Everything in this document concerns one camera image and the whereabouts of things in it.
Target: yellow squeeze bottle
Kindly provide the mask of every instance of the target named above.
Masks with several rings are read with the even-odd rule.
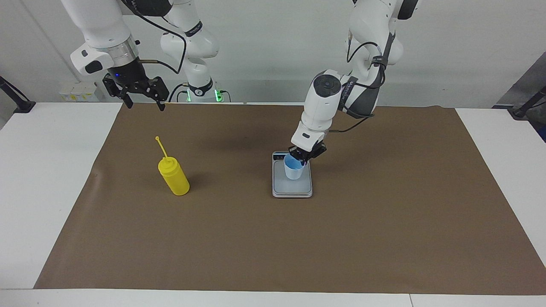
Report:
[[[163,176],[163,179],[165,179],[165,182],[174,195],[182,196],[186,194],[189,191],[189,182],[186,175],[184,175],[180,164],[175,158],[167,156],[167,152],[165,151],[163,144],[161,144],[159,137],[156,137],[156,141],[159,143],[159,147],[161,147],[161,150],[165,155],[157,165],[161,176]]]

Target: white wall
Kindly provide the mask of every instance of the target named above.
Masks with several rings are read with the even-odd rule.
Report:
[[[56,101],[60,82],[76,82],[72,71],[19,0],[0,0],[0,75],[37,101]],[[0,127],[15,107],[0,91]]]
[[[28,37],[40,36],[40,31],[36,24],[20,21],[16,8],[5,6],[12,1],[26,5],[43,37]],[[544,0],[422,1],[412,19],[399,23],[397,34],[406,53],[387,71],[383,105],[488,108],[546,51]],[[60,0],[0,3],[1,68],[9,66],[15,81],[29,81],[21,87],[37,100],[58,100],[58,81],[74,79],[63,61],[69,62],[70,53],[83,42],[81,33]],[[235,101],[303,101],[316,73],[327,68],[349,71],[343,43],[350,0],[196,3],[205,26],[221,42],[218,57],[208,60],[213,77]],[[135,39],[142,41],[141,58],[176,65],[161,53],[161,30],[136,16],[125,20]],[[24,35],[14,36],[11,30]],[[4,43],[6,37],[11,37],[10,44]],[[62,58],[44,48],[48,39]],[[149,76],[161,75],[170,88],[184,81],[163,67],[147,66],[147,71]]]

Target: bottle nozzle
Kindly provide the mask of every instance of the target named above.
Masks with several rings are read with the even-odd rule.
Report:
[[[159,140],[159,136],[156,136],[156,141],[159,144],[159,147],[161,147],[161,150],[163,151],[163,154],[165,155],[165,158],[168,158],[167,152],[165,151],[165,148],[163,147],[163,144],[161,144],[161,141]]]

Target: plastic cup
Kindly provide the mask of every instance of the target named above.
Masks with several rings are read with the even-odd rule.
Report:
[[[304,173],[304,168],[305,164],[301,165],[301,162],[290,154],[284,156],[284,172],[288,179],[300,179],[301,175]]]

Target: cable clip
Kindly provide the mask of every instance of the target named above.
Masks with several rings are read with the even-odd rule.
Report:
[[[372,59],[372,65],[374,65],[375,67],[377,67],[379,65],[387,66],[387,64],[385,62],[386,62],[386,60],[382,55],[375,56]]]

